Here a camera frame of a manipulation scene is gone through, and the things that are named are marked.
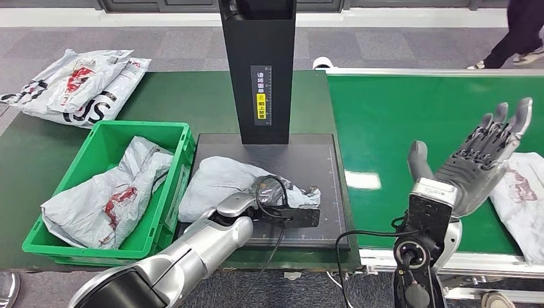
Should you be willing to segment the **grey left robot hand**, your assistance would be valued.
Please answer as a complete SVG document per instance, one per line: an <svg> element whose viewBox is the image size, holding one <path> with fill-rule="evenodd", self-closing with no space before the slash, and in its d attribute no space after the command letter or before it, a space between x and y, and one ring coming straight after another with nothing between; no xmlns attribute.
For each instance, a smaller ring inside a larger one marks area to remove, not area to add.
<svg viewBox="0 0 544 308"><path fill-rule="evenodd" d="M259 176L248 188L248 193L256 196L264 207L288 205L285 195L294 185L285 178L275 175Z"/></svg>

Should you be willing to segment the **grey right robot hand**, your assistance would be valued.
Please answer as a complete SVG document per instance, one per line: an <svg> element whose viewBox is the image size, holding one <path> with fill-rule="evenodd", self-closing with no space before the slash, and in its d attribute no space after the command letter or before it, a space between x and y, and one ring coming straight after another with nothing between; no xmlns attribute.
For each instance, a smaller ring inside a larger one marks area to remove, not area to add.
<svg viewBox="0 0 544 308"><path fill-rule="evenodd" d="M428 178L456 187L452 216L472 214L505 175L507 161L531 123L532 105L532 98L521 99L514 115L507 120L508 103L498 104L493 114L482 116L481 122L436 172L428 165L427 145L413 141L407 156L412 179Z"/></svg>

